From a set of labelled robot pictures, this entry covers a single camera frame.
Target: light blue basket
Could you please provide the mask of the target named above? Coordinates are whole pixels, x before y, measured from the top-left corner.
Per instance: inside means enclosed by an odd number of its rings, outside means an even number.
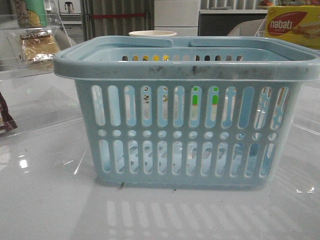
[[[97,37],[58,53],[107,182],[254,187],[271,178],[316,51],[262,37]]]

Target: green bottle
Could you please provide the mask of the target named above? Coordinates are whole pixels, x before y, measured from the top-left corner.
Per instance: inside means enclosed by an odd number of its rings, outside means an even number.
[[[18,24],[21,28],[47,26],[47,14],[43,0],[13,0]]]

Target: red label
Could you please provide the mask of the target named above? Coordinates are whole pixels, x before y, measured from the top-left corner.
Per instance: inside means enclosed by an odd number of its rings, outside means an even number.
[[[268,32],[273,36],[286,34],[297,26],[307,14],[305,11],[293,11],[279,15],[269,22]]]

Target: yellow box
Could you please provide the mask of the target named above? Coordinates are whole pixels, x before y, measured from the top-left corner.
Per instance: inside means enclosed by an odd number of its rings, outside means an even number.
[[[320,6],[271,6],[265,37],[320,49]]]

